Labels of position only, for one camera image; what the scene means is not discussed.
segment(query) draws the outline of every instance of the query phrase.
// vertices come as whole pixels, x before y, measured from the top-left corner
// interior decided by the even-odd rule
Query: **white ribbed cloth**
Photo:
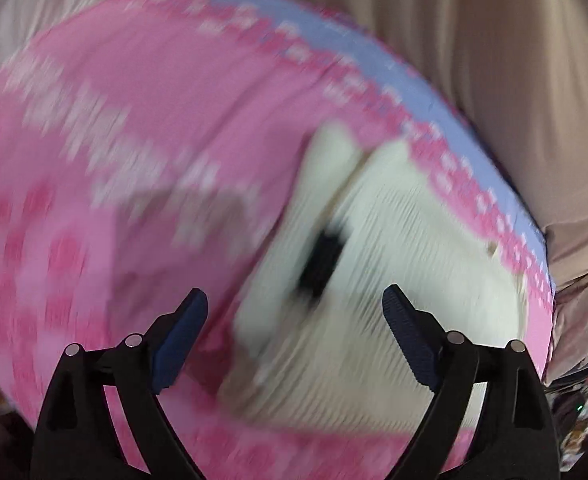
[[[475,343],[504,346],[524,335],[522,279],[488,250],[491,240],[477,239],[440,203],[405,142],[381,146],[359,168],[363,156],[336,124],[312,140],[234,320],[238,351],[219,398],[237,416],[307,430],[416,430],[432,394],[383,318],[391,283]],[[292,291],[328,220],[344,223],[349,238],[309,310]],[[478,420],[483,393],[477,385],[465,426]]]

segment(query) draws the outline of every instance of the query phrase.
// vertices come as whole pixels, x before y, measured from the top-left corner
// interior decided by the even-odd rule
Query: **pink floral fabric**
[[[0,70],[0,386],[35,424],[62,349],[104,348],[173,311],[193,286],[210,318],[160,401],[211,479],[381,479],[411,435],[248,428],[214,401],[237,295],[292,187],[306,140],[340,118],[375,146],[408,136],[453,212],[528,278],[526,343],[539,370],[546,274],[437,124],[346,56],[257,9],[210,0],[105,0]],[[144,467],[118,397],[122,445]],[[471,438],[462,431],[448,466]]]

